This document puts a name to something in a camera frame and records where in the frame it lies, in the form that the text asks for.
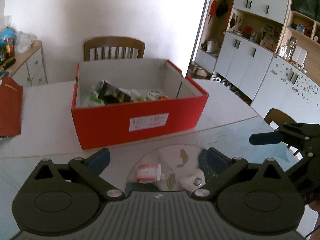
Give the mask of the white plush toy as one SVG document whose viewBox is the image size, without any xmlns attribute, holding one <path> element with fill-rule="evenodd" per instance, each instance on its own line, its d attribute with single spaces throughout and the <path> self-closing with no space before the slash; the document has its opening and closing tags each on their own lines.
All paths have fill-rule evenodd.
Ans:
<svg viewBox="0 0 320 240">
<path fill-rule="evenodd" d="M 180 185 L 183 189 L 194 192 L 206 184 L 204 172 L 201 169 L 194 169 L 181 176 Z"/>
</svg>

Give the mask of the small pink white packet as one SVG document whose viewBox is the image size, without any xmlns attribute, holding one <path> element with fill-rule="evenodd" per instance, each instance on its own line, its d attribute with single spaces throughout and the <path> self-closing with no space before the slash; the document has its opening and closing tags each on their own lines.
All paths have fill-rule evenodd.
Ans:
<svg viewBox="0 0 320 240">
<path fill-rule="evenodd" d="M 160 181 L 162 176 L 161 164 L 139 165 L 136 172 L 136 181 L 139 183 L 153 183 Z"/>
</svg>

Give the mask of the black snack packet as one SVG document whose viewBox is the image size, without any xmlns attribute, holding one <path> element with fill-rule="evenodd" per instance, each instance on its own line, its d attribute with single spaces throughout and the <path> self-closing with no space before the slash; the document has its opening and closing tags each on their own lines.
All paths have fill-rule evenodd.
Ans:
<svg viewBox="0 0 320 240">
<path fill-rule="evenodd" d="M 105 105 L 131 102 L 132 98 L 117 87 L 106 81 L 100 81 L 97 86 L 98 99 L 103 100 Z"/>
</svg>

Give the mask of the white patterned plastic bag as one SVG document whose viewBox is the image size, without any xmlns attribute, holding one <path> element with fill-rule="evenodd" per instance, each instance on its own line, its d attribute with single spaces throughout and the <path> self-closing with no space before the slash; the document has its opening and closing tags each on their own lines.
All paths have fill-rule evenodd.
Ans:
<svg viewBox="0 0 320 240">
<path fill-rule="evenodd" d="M 101 91 L 100 88 L 95 89 L 90 96 L 85 96 L 84 100 L 81 103 L 82 107 L 98 107 L 104 106 L 104 100 L 99 98 L 99 92 Z"/>
</svg>

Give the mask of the white green tube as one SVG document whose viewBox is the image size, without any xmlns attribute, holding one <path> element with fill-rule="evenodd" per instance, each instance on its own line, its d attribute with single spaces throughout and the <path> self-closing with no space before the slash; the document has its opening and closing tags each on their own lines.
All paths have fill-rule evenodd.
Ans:
<svg viewBox="0 0 320 240">
<path fill-rule="evenodd" d="M 131 89 L 130 90 L 130 96 L 132 101 L 137 101 L 137 102 L 147 102 L 149 101 L 148 99 L 148 92 L 144 90 L 136 90 L 136 89 Z"/>
</svg>

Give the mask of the orange red toy figure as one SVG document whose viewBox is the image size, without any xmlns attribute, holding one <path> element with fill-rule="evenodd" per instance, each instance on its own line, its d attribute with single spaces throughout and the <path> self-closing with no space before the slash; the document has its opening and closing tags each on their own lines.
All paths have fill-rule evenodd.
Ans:
<svg viewBox="0 0 320 240">
<path fill-rule="evenodd" d="M 168 99 L 168 97 L 163 96 L 163 95 L 160 95 L 160 96 L 158 97 L 158 99 L 159 99 L 159 100 L 167 100 L 167 99 Z"/>
</svg>

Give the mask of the red cardboard box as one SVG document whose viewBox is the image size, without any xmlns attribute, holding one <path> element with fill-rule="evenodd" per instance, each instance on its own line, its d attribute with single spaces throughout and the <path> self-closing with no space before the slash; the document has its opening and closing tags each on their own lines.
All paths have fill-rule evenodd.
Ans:
<svg viewBox="0 0 320 240">
<path fill-rule="evenodd" d="M 100 81 L 163 100 L 85 107 Z M 194 128 L 209 94 L 167 59 L 86 61 L 76 65 L 71 113 L 83 150 L 124 144 Z"/>
</svg>

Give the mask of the red paper bag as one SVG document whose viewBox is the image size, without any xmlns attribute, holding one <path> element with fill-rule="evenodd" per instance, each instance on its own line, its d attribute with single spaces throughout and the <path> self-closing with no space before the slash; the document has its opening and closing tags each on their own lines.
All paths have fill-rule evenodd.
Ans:
<svg viewBox="0 0 320 240">
<path fill-rule="evenodd" d="M 21 133 L 23 87 L 12 78 L 1 79 L 0 135 L 14 137 Z"/>
</svg>

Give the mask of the white wooden sideboard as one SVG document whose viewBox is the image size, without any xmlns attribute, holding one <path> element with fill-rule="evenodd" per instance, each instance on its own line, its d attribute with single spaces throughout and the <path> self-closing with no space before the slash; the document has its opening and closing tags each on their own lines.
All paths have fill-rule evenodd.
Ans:
<svg viewBox="0 0 320 240">
<path fill-rule="evenodd" d="M 8 68 L 8 77 L 24 88 L 47 84 L 42 42 L 36 40 L 31 48 L 15 55 L 15 63 Z"/>
</svg>

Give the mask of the brown wooden chair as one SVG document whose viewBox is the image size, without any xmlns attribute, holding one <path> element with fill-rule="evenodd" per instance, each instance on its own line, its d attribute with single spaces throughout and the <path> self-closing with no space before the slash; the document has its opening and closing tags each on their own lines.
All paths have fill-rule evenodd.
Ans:
<svg viewBox="0 0 320 240">
<path fill-rule="evenodd" d="M 145 43 L 125 36 L 101 36 L 84 42 L 84 61 L 141 59 Z"/>
</svg>

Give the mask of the clear plastic bag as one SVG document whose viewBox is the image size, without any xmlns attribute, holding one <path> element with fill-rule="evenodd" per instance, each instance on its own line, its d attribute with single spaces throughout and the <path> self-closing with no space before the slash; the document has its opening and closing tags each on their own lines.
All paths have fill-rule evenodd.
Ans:
<svg viewBox="0 0 320 240">
<path fill-rule="evenodd" d="M 19 54 L 28 51 L 36 39 L 35 35 L 18 31 L 15 35 L 15 53 Z"/>
</svg>

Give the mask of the blue globe toy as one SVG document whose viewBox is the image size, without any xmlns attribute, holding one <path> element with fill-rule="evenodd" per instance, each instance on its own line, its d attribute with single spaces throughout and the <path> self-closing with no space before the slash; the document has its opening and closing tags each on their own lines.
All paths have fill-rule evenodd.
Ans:
<svg viewBox="0 0 320 240">
<path fill-rule="evenodd" d="M 9 27 L 1 32 L 1 48 L 4 48 L 8 59 L 14 57 L 14 31 Z"/>
</svg>

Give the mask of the white wall cabinet unit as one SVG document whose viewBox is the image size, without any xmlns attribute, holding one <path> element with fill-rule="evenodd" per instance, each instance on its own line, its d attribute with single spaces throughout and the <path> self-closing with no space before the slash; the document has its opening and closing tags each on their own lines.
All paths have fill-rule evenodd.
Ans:
<svg viewBox="0 0 320 240">
<path fill-rule="evenodd" d="M 193 63 L 260 116 L 319 123 L 319 0 L 206 0 Z"/>
</svg>

